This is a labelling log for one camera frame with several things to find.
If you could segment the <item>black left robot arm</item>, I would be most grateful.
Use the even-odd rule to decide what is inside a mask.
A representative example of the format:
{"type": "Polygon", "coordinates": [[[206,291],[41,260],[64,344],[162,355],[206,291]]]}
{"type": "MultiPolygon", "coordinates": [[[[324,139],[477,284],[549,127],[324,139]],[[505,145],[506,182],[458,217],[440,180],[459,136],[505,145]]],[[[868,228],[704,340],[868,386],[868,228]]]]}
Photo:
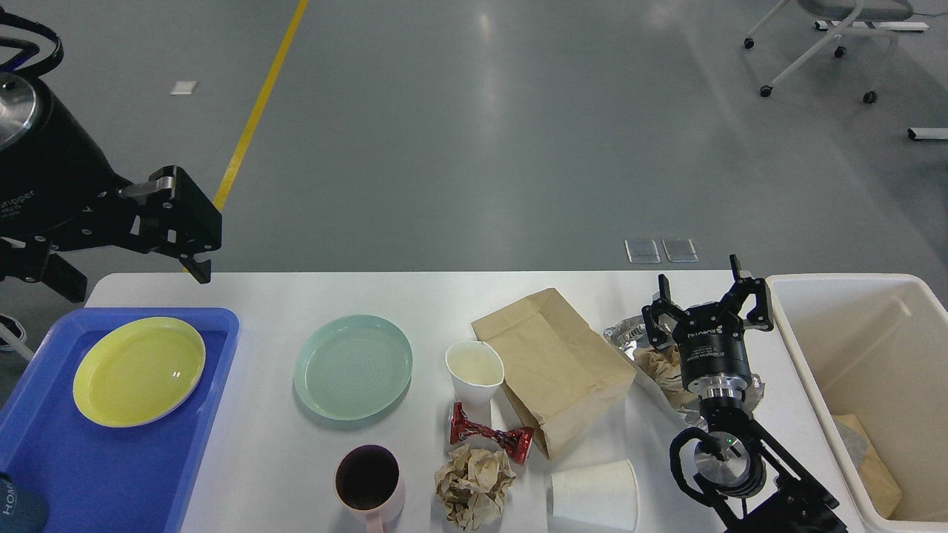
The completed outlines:
{"type": "Polygon", "coordinates": [[[43,82],[64,57],[51,28],[2,13],[5,27],[50,40],[44,58],[27,39],[3,37],[13,56],[2,63],[1,274],[42,283],[73,303],[87,279],[65,252],[121,247],[175,258],[201,284],[211,263],[199,254],[222,244],[222,215],[179,166],[142,183],[122,178],[104,152],[43,82]]]}

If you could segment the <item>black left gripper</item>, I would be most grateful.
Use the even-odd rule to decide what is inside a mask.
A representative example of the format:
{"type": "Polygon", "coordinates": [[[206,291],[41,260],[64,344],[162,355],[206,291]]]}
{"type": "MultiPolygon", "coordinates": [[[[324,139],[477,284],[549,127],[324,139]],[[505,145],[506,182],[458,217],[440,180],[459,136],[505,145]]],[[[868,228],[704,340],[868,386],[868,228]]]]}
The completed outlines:
{"type": "MultiPolygon", "coordinates": [[[[1,233],[7,238],[52,229],[61,252],[121,247],[179,260],[200,284],[222,244],[222,215],[179,166],[133,184],[60,98],[37,78],[2,74],[1,233]]],[[[18,247],[1,240],[1,280],[42,283],[84,303],[87,277],[45,241],[18,247]]]]}

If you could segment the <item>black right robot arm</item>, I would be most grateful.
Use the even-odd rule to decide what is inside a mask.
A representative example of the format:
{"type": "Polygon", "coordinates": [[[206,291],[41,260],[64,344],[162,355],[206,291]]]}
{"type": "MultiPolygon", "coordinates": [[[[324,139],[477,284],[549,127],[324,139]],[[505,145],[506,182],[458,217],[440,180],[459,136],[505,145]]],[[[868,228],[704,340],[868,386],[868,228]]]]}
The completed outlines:
{"type": "Polygon", "coordinates": [[[745,333],[771,331],[771,294],[762,278],[730,256],[732,286],[721,300],[681,308],[670,284],[642,310],[650,345],[678,347],[681,385],[698,397],[707,427],[690,427],[670,444],[678,488],[711,507],[728,532],[844,532],[838,500],[755,420],[747,395],[752,375],[745,333]]]}

